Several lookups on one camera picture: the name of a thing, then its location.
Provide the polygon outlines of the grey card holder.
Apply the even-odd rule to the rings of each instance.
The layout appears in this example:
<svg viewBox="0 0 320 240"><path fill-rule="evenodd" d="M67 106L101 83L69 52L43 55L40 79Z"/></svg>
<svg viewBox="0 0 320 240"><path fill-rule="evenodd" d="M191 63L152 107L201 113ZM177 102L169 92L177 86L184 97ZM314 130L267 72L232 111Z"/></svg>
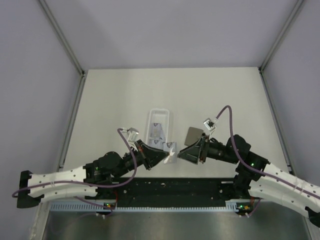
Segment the grey card holder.
<svg viewBox="0 0 320 240"><path fill-rule="evenodd" d="M203 132L204 131L201 128L189 127L184 145L188 147L196 143L201 138Z"/></svg>

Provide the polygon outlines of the white plastic basket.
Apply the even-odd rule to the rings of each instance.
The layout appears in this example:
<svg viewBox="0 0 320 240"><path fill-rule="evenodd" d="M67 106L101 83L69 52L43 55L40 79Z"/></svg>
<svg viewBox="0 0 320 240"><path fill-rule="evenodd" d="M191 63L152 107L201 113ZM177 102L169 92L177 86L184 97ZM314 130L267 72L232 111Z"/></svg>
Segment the white plastic basket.
<svg viewBox="0 0 320 240"><path fill-rule="evenodd" d="M163 150L169 139L170 111L164 108L153 108L149 111L145 141L152 148Z"/></svg>

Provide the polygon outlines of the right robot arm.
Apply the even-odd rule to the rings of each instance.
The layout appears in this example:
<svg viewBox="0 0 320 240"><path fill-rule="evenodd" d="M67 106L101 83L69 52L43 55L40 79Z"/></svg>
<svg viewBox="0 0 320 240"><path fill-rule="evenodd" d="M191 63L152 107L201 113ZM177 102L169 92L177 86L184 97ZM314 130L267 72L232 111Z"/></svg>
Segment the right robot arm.
<svg viewBox="0 0 320 240"><path fill-rule="evenodd" d="M177 157L197 165L214 159L236 165L232 191L239 198L258 198L289 208L320 225L320 188L287 173L266 158L252 152L251 145L238 134L227 144L203 134Z"/></svg>

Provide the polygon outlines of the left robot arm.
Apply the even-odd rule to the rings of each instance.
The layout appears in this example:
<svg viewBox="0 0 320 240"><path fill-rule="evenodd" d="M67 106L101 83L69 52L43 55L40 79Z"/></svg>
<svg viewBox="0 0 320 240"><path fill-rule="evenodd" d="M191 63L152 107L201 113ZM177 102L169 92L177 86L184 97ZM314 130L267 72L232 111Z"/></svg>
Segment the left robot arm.
<svg viewBox="0 0 320 240"><path fill-rule="evenodd" d="M138 167L151 170L173 153L150 147L142 140L127 141L126 144L129 152L123 156L109 151L74 169L44 174L22 171L19 189L12 194L17 199L17 208L33 208L41 203L72 197L107 199L116 188L134 180Z"/></svg>

